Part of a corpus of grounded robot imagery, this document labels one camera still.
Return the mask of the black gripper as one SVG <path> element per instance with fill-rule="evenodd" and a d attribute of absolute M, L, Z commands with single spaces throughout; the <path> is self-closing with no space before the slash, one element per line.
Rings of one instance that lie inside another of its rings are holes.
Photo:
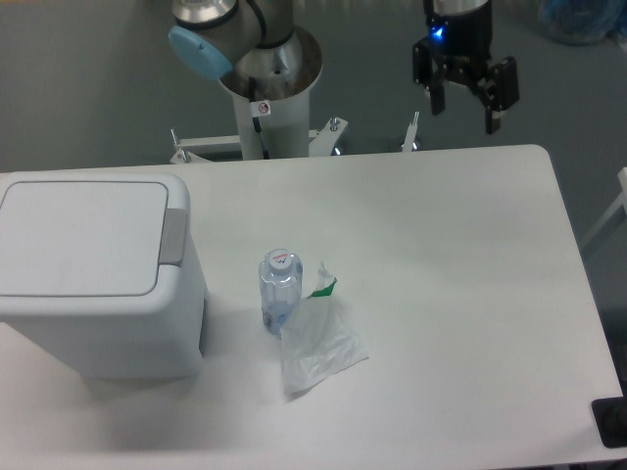
<path fill-rule="evenodd" d="M 446 73 L 466 76 L 479 85 L 479 98 L 485 108 L 486 133 L 501 127 L 501 115 L 519 100 L 517 61 L 508 56 L 488 67 L 491 60 L 491 1 L 424 1 L 428 40 L 412 46 L 413 81 L 421 84 L 430 99 L 431 114 L 446 109 L 441 74 L 433 69 L 433 59 Z"/>

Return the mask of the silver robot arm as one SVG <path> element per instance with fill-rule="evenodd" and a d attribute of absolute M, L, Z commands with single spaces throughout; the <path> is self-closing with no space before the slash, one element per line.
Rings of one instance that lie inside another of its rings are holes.
<path fill-rule="evenodd" d="M 426 1 L 427 34 L 412 47 L 412 79 L 445 110 L 444 85 L 467 88 L 485 109 L 489 134 L 519 100 L 513 57 L 492 59 L 489 1 Z M 247 101 L 277 101 L 311 88 L 322 71 L 316 40 L 294 23 L 290 1 L 174 1 L 169 43 L 188 68 Z"/>

